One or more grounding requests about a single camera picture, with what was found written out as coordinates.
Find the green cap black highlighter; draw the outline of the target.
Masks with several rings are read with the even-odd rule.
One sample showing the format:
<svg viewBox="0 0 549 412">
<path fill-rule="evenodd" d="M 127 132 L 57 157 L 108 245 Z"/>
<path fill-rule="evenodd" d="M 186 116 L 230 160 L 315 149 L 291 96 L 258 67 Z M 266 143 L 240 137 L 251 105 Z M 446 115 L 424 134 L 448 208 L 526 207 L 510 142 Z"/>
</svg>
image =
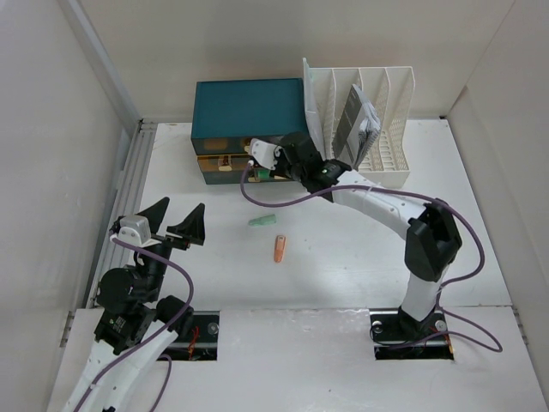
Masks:
<svg viewBox="0 0 549 412">
<path fill-rule="evenodd" d="M 256 169 L 255 170 L 255 177 L 257 180 L 269 180 L 270 179 L 270 171 L 267 169 Z"/>
</svg>

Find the dark drawer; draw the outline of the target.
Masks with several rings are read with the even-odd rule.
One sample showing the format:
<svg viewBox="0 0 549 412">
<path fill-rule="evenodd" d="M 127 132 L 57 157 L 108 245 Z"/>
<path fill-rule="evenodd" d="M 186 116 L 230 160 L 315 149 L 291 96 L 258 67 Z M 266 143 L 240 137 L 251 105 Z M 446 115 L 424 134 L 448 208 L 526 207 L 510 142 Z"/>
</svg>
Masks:
<svg viewBox="0 0 549 412">
<path fill-rule="evenodd" d="M 242 171 L 205 172 L 202 174 L 207 185 L 238 185 L 242 175 Z"/>
</svg>

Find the grey booklet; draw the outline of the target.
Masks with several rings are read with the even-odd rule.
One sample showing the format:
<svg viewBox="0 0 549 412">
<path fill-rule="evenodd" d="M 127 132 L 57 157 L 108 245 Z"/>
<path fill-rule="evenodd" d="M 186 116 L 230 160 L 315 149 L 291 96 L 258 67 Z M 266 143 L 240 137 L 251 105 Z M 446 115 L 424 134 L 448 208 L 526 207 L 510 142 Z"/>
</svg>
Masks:
<svg viewBox="0 0 549 412">
<path fill-rule="evenodd" d="M 353 84 L 331 142 L 334 157 L 358 170 L 381 133 L 381 120 L 359 85 Z"/>
</svg>

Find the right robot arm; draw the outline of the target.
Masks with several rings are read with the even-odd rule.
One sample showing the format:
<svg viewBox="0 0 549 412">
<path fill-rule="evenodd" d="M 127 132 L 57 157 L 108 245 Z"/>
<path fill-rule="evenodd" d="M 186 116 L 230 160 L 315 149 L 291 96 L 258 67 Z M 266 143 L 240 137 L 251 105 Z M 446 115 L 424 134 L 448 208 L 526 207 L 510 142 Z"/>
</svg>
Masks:
<svg viewBox="0 0 549 412">
<path fill-rule="evenodd" d="M 405 242 L 404 263 L 410 272 L 397 327 L 418 337 L 428 328 L 443 276 L 462 247 L 452 214 L 437 200 L 417 203 L 375 186 L 349 165 L 325 160 L 303 132 L 275 138 L 276 174 L 298 181 L 310 193 L 334 187 L 323 197 L 357 210 L 391 229 Z"/>
</svg>

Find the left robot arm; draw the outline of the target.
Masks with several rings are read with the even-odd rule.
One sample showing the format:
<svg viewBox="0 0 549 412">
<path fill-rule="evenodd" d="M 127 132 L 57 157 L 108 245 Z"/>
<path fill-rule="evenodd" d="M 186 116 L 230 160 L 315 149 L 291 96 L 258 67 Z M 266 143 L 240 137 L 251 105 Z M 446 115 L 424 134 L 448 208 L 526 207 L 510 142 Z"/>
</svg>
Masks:
<svg viewBox="0 0 549 412">
<path fill-rule="evenodd" d="M 166 349 L 185 339 L 193 324 L 191 299 L 160 297 L 166 271 L 174 269 L 194 294 L 190 275 L 171 261 L 173 250 L 185 251 L 205 241 L 205 206 L 199 203 L 182 222 L 159 232 L 169 197 L 133 215 L 118 217 L 109 240 L 132 251 L 134 262 L 108 270 L 98 284 L 96 302 L 103 312 L 94 330 L 85 367 L 66 411 L 122 411 L 154 363 L 170 360 Z"/>
</svg>

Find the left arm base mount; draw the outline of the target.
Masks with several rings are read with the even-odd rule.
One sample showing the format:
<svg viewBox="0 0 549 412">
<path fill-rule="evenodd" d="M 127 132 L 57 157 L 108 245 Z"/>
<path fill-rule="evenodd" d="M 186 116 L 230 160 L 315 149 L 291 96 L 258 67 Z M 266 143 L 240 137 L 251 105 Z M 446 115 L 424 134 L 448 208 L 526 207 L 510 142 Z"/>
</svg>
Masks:
<svg viewBox="0 0 549 412">
<path fill-rule="evenodd" d="M 186 334 L 160 354 L 169 355 L 173 361 L 216 361 L 219 332 L 219 312 L 195 312 Z"/>
</svg>

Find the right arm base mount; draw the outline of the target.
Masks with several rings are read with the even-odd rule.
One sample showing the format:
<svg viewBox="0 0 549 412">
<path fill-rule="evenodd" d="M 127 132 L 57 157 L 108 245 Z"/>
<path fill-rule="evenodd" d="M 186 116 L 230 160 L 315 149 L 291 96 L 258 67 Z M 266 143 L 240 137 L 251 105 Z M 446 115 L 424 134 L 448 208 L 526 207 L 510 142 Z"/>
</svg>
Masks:
<svg viewBox="0 0 549 412">
<path fill-rule="evenodd" d="M 422 322 L 399 308 L 370 311 L 370 338 L 377 361 L 454 360 L 445 316 L 433 310 Z"/>
</svg>

